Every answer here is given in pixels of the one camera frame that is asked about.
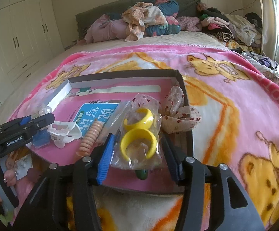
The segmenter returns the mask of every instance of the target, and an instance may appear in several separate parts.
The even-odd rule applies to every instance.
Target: bolt
[[[51,170],[54,170],[54,169],[56,169],[58,167],[58,164],[57,163],[51,163],[50,165],[49,165],[49,169],[51,169]]]
[[[83,157],[83,162],[91,162],[91,157]]]
[[[193,163],[195,162],[195,159],[193,157],[187,157],[185,158],[185,160],[188,162],[188,163]]]
[[[220,165],[220,169],[223,169],[223,170],[227,170],[228,169],[228,166],[224,163],[221,163]]]

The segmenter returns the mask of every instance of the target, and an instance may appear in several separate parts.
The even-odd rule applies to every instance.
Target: white wardrobe
[[[63,51],[51,0],[0,0],[0,104]]]

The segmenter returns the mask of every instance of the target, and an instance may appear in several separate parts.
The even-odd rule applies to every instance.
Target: beige coil hair tie
[[[102,128],[103,122],[94,119],[90,129],[88,129],[88,132],[83,137],[79,149],[76,151],[79,157],[89,156],[91,154],[92,147],[102,131]]]

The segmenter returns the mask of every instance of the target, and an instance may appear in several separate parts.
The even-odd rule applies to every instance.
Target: headboard
[[[83,39],[87,29],[94,23],[94,21],[100,18],[107,12],[122,14],[129,7],[135,3],[143,0],[120,0],[108,4],[101,5],[96,8],[92,8],[85,12],[79,13],[75,16],[77,21],[77,31],[79,39]],[[196,17],[198,15],[196,7],[197,3],[201,0],[176,0],[179,4],[179,12],[177,17]]]

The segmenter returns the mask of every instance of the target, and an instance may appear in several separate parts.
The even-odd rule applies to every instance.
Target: yellow bangle
[[[124,119],[123,126],[126,131],[130,131],[131,129],[134,129],[134,128],[149,129],[151,127],[151,125],[153,124],[153,115],[148,108],[139,108],[136,112],[145,113],[144,118],[141,119],[140,121],[138,121],[134,124],[130,124],[130,125],[128,125],[128,120]]]
[[[127,149],[128,145],[131,142],[133,142],[134,140],[141,139],[141,138],[147,139],[151,142],[149,151],[146,154],[146,158],[150,159],[155,154],[155,152],[157,151],[157,139],[154,136],[154,134],[147,129],[134,128],[134,129],[128,131],[122,137],[121,142],[120,142],[120,151],[125,160],[127,160],[127,161],[130,160],[130,157],[128,157],[126,155],[126,149]]]

